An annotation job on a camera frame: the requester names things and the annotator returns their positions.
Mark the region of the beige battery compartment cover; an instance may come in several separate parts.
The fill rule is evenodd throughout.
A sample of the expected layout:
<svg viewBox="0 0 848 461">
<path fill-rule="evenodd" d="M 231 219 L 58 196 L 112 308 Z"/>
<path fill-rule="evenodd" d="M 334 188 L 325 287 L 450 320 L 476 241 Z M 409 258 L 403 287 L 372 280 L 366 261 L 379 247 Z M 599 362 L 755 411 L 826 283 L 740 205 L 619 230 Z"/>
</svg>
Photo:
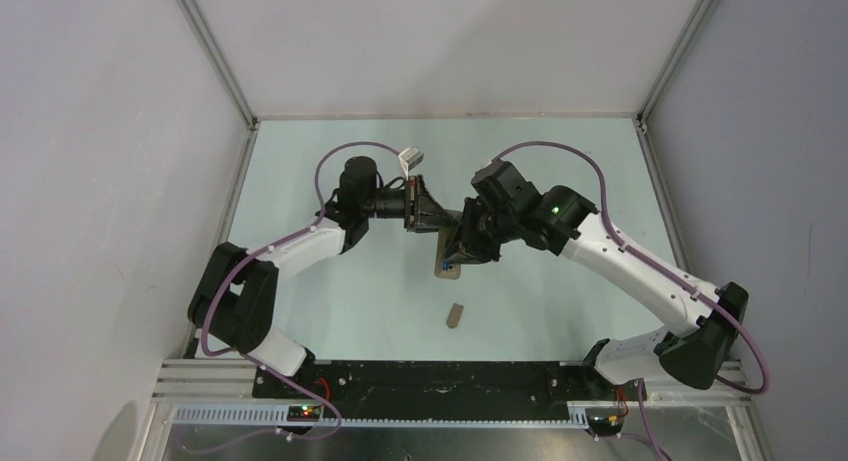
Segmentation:
<svg viewBox="0 0 848 461">
<path fill-rule="evenodd" d="M 459 326 L 464 306 L 458 303 L 453 303 L 446 319 L 446 326 L 449 329 L 455 329 Z"/>
</svg>

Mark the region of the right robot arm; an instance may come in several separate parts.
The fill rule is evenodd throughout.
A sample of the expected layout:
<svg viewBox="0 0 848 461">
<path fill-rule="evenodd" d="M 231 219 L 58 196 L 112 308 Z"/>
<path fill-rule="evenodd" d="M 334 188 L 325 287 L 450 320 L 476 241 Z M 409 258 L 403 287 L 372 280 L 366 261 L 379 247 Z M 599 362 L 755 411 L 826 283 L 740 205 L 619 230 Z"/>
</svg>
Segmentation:
<svg viewBox="0 0 848 461">
<path fill-rule="evenodd" d="M 718 381 L 747 305 L 741 286 L 717 287 L 642 252 L 591 201 L 561 185 L 540 193 L 510 162 L 492 162 L 471 185 L 477 195 L 465 200 L 443 242 L 444 262 L 496 262 L 502 245 L 520 240 L 599 274 L 661 321 L 658 330 L 593 346 L 581 373 L 588 395 L 606 399 L 638 378 L 671 378 L 698 390 Z"/>
</svg>

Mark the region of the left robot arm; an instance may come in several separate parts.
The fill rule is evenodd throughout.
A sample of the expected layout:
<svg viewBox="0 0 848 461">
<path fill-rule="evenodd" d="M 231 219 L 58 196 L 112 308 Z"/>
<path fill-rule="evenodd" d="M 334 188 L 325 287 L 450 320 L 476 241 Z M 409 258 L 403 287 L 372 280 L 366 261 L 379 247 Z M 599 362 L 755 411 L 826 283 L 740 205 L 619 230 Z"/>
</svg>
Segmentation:
<svg viewBox="0 0 848 461">
<path fill-rule="evenodd" d="M 399 219 L 409 232 L 432 233 L 455 229 L 460 218 L 431 196 L 422 176 L 384 185 L 376 162 L 365 156 L 345 162 L 318 216 L 316 225 L 255 252 L 230 242 L 218 245 L 187 310 L 202 333 L 277 371 L 278 385 L 297 398 L 312 392 L 316 371 L 304 363 L 311 352 L 273 325 L 279 283 L 352 249 L 372 219 Z"/>
</svg>

